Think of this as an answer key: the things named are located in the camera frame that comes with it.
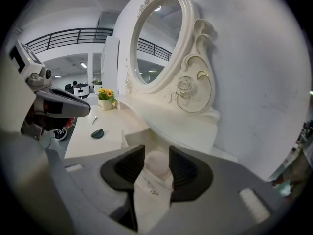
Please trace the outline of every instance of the metal railing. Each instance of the metal railing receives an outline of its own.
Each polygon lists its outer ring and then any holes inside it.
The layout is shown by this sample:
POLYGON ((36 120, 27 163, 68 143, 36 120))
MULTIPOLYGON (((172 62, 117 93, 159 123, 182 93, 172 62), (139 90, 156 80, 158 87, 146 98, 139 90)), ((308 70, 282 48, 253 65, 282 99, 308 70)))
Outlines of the metal railing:
POLYGON ((105 43, 107 36, 112 36, 113 30, 106 28, 78 28, 54 32, 28 42, 35 54, 60 46, 82 43, 105 43))
MULTIPOLYGON (((51 34, 44 35, 28 42, 29 46, 35 54, 56 47, 82 44, 82 43, 105 43, 107 36, 112 36, 113 30, 106 28, 78 28, 68 29, 51 34)), ((147 40, 139 38, 138 50, 147 54, 162 58, 166 61, 170 60, 172 54, 166 49, 155 45, 147 40)))
POLYGON ((151 43, 142 38, 139 38, 137 49, 147 54, 151 54, 153 56, 162 58, 166 61, 169 61, 170 57, 172 56, 172 54, 166 49, 163 49, 162 47, 155 45, 154 43, 151 43))

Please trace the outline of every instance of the potted plant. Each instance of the potted plant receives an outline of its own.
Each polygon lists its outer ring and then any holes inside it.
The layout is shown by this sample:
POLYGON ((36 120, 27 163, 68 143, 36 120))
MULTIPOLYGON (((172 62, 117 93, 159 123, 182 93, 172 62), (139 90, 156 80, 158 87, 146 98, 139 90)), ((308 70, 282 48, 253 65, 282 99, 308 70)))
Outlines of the potted plant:
POLYGON ((116 104, 116 100, 114 99, 114 91, 108 89, 99 89, 98 92, 98 107, 103 111, 112 109, 113 105, 116 104))
POLYGON ((99 81, 99 79, 95 78, 93 81, 93 87, 94 87, 94 94, 99 95, 99 89, 102 88, 102 82, 99 81))

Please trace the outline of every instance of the black chair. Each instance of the black chair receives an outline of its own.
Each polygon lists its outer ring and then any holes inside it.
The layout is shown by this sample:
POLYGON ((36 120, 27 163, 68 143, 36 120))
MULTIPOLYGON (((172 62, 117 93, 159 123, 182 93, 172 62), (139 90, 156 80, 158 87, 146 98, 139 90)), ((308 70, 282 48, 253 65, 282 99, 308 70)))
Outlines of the black chair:
POLYGON ((66 90, 69 93, 74 94, 74 88, 70 84, 65 85, 64 90, 66 90))

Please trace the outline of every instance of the tabletop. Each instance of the tabletop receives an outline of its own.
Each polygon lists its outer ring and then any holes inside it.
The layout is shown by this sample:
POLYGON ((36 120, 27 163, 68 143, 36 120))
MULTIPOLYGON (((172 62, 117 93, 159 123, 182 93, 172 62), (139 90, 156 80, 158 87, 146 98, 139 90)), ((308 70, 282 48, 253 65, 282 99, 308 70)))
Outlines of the tabletop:
POLYGON ((122 131, 127 135, 146 129, 149 127, 131 109, 102 111, 97 105, 92 105, 86 117, 77 119, 65 159, 120 149, 122 131), (95 116, 98 119, 92 124, 95 116), (90 135, 98 129, 103 129, 104 136, 92 138, 90 135))

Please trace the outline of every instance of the ornate mirror frame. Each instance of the ornate mirror frame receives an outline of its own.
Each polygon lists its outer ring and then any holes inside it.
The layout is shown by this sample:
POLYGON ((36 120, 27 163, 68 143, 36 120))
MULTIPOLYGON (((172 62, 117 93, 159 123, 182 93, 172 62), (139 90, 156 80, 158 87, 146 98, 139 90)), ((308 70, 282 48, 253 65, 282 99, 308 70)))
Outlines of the ornate mirror frame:
POLYGON ((207 57, 207 47, 213 46, 210 33, 213 26, 199 18, 191 0, 177 0, 182 9, 182 24, 176 47, 166 67, 151 83, 139 78, 137 45, 141 29, 163 0, 145 0, 139 9, 137 22, 132 33, 127 61, 126 93, 155 94, 166 103, 177 102, 189 113, 203 113, 211 108, 215 97, 213 71, 207 57))

